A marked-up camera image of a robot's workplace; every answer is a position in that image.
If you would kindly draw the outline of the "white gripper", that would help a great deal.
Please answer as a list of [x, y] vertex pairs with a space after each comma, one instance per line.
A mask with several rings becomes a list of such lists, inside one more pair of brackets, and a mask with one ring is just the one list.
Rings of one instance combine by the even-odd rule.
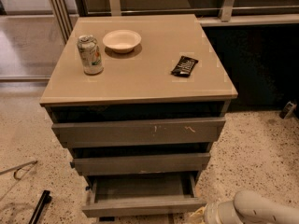
[[210, 203], [188, 217], [188, 224], [236, 224], [236, 212], [232, 201]]

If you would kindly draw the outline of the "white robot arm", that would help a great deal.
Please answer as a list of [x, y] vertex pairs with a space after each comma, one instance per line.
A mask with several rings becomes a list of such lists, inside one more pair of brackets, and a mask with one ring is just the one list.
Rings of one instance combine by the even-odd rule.
[[255, 191], [241, 190], [231, 201], [199, 208], [187, 224], [299, 224], [299, 210], [272, 202]]

